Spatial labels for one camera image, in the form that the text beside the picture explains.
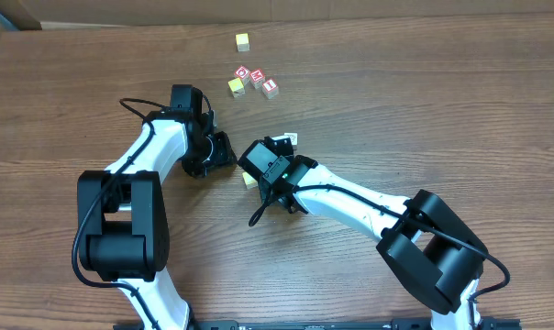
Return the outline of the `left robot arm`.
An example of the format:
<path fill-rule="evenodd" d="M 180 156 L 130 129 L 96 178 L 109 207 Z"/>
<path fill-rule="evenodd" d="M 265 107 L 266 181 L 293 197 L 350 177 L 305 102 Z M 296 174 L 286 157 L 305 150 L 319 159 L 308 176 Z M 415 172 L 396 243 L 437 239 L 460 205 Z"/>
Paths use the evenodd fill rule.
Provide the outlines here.
<path fill-rule="evenodd" d="M 200 89 L 175 84 L 169 104 L 153 108 L 121 158 L 78 179 L 72 271 L 86 286 L 122 291 L 140 329 L 195 329 L 190 304 L 166 268 L 170 231 L 161 186 L 176 163 L 204 178 L 237 157 Z"/>

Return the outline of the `red letter M block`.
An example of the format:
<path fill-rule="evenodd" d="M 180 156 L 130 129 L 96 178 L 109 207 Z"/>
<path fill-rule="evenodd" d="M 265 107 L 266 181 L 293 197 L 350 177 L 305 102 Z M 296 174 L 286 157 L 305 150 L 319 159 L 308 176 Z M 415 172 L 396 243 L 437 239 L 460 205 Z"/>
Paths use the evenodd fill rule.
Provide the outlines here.
<path fill-rule="evenodd" d="M 266 75 L 262 69 L 256 69 L 249 74 L 250 82 L 255 89 L 260 89 L 266 81 Z"/>

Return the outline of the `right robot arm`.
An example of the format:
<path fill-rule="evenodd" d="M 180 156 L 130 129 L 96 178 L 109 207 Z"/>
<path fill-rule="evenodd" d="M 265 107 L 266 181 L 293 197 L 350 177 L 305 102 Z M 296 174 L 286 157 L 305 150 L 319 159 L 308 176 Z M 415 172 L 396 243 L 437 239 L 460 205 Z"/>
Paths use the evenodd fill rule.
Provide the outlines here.
<path fill-rule="evenodd" d="M 259 185 L 262 207 L 333 218 L 367 238 L 402 286 L 432 312 L 434 329 L 476 329 L 474 295 L 487 248 L 437 195 L 408 198 L 347 181 L 295 155 L 288 137 L 254 141 L 238 165 Z"/>

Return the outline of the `red letter O block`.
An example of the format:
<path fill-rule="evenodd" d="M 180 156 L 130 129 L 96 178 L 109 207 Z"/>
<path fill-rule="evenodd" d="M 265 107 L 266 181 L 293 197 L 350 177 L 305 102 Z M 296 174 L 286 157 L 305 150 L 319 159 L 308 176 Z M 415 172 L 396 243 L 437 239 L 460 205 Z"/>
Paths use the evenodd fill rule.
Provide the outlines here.
<path fill-rule="evenodd" d="M 241 65 L 234 71 L 234 76 L 246 85 L 250 81 L 250 70 L 246 66 Z"/>

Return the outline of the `yellow top wooden block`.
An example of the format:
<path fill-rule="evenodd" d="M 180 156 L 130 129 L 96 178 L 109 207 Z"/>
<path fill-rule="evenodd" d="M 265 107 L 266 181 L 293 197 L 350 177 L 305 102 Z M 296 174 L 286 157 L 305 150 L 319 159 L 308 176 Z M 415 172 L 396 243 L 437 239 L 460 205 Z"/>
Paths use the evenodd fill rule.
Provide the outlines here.
<path fill-rule="evenodd" d="M 242 178 L 247 189 L 252 189 L 258 186 L 258 182 L 248 173 L 243 172 Z"/>

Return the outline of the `yellow block near red blocks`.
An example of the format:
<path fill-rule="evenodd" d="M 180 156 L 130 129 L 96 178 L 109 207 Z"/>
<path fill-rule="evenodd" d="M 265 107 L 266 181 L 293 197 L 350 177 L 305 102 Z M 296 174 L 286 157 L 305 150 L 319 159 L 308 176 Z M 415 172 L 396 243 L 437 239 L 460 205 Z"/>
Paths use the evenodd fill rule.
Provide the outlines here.
<path fill-rule="evenodd" d="M 239 77 L 230 80 L 227 84 L 234 98 L 243 96 L 246 93 L 245 85 Z"/>

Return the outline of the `far yellow wooden block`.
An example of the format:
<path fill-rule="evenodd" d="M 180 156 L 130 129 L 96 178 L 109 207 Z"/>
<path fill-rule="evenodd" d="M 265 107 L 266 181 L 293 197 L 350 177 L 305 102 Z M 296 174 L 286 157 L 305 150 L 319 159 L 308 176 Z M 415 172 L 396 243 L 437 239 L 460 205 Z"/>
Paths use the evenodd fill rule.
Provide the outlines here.
<path fill-rule="evenodd" d="M 240 33 L 235 36 L 238 52 L 250 51 L 249 34 Z"/>

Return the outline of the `red letter I block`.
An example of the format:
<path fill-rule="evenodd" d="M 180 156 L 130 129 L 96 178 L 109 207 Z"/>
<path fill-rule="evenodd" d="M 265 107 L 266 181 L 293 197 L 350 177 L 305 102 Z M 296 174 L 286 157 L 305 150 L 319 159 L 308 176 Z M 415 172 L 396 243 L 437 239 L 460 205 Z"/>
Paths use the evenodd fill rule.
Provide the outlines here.
<path fill-rule="evenodd" d="M 279 86 L 273 79 L 266 80 L 261 85 L 261 88 L 262 88 L 262 91 L 263 91 L 264 95 L 268 99 L 272 99 L 274 96 L 279 94 Z"/>

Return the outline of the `yellow wooden block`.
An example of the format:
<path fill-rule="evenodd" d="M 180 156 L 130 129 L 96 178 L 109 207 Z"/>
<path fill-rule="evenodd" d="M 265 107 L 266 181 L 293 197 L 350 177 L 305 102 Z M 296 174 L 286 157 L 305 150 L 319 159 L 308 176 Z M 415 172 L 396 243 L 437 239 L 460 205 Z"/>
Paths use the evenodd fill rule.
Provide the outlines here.
<path fill-rule="evenodd" d="M 249 34 L 240 33 L 235 36 L 238 52 L 250 51 Z"/>
<path fill-rule="evenodd" d="M 247 189 L 252 189 L 258 186 L 258 182 L 248 173 L 243 172 L 242 178 Z"/>

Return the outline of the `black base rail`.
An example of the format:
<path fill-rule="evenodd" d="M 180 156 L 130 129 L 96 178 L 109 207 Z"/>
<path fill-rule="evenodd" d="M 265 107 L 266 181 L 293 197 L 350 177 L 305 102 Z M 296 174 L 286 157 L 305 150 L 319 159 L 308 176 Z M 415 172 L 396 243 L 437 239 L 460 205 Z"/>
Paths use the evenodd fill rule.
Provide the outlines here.
<path fill-rule="evenodd" d="M 115 324 L 115 330 L 143 330 L 148 329 L 142 323 Z M 189 324 L 187 329 L 201 330 L 431 330 L 429 318 L 402 318 L 386 322 L 299 322 L 299 323 L 238 323 L 234 320 L 196 322 Z M 483 319 L 482 330 L 521 330 L 520 320 Z"/>

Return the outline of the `beige picture wooden block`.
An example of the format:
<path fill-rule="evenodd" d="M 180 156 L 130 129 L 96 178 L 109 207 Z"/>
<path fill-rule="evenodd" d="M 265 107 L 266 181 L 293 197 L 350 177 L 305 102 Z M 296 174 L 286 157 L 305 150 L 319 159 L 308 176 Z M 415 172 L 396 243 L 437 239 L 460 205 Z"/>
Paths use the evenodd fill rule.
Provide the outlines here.
<path fill-rule="evenodd" d="M 298 147 L 298 134 L 297 133 L 284 133 L 291 140 L 291 144 L 294 150 Z"/>

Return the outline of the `cardboard box back edge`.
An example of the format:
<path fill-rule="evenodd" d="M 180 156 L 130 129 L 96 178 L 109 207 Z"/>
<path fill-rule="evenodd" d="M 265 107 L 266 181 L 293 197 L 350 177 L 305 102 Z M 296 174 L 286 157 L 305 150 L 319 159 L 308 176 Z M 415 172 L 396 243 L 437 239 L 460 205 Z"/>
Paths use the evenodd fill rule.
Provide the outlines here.
<path fill-rule="evenodd" d="M 22 29 L 553 13 L 554 0 L 0 0 Z"/>

